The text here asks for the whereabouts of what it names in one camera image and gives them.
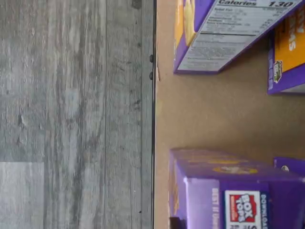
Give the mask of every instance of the white label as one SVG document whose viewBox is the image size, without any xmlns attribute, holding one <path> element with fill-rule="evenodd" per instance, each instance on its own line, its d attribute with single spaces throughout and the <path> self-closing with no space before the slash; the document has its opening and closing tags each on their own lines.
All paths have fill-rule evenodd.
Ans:
<svg viewBox="0 0 305 229">
<path fill-rule="evenodd" d="M 300 1 L 216 0 L 178 70 L 220 70 Z"/>
<path fill-rule="evenodd" d="M 262 229 L 259 191 L 225 191 L 225 228 Z"/>
</svg>

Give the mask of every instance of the yellow circle graphic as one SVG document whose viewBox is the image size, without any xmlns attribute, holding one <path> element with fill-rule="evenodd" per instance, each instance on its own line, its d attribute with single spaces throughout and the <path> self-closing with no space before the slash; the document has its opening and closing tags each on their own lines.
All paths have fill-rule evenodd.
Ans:
<svg viewBox="0 0 305 229">
<path fill-rule="evenodd" d="M 242 162 L 247 162 L 247 160 L 225 160 L 225 159 L 215 159 L 209 160 L 207 163 L 209 164 L 231 164 L 236 165 Z"/>
<path fill-rule="evenodd" d="M 247 175 L 257 173 L 257 169 L 250 167 L 216 167 L 213 171 L 218 173 Z"/>
</svg>

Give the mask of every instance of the gray wood plank floor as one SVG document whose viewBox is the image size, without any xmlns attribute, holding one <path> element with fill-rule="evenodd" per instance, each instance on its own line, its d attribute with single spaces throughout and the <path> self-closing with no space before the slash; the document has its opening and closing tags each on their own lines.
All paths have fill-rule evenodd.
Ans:
<svg viewBox="0 0 305 229">
<path fill-rule="evenodd" d="M 0 229 L 150 229 L 152 0 L 0 0 Z"/>
</svg>

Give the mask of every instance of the box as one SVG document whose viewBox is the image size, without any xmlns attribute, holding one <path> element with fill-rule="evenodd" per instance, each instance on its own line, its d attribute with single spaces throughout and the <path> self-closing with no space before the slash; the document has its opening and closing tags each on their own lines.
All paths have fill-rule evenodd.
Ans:
<svg viewBox="0 0 305 229">
<path fill-rule="evenodd" d="M 299 7 L 270 36 L 268 93 L 305 92 L 305 7 Z"/>
<path fill-rule="evenodd" d="M 277 156 L 274 158 L 274 167 L 305 177 L 305 160 Z"/>
<path fill-rule="evenodd" d="M 217 73 L 304 0 L 177 0 L 174 73 Z"/>
<path fill-rule="evenodd" d="M 303 179 L 223 152 L 173 149 L 170 217 L 187 229 L 300 229 Z"/>
</svg>

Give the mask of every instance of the green logo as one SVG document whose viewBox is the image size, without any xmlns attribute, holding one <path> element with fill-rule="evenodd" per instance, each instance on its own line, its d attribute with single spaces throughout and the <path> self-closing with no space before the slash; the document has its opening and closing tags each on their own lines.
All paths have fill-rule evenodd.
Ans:
<svg viewBox="0 0 305 229">
<path fill-rule="evenodd" d="M 273 64 L 273 81 L 275 83 L 278 83 L 280 81 L 280 79 L 282 78 L 282 70 L 283 70 L 283 62 L 276 61 Z"/>
</svg>

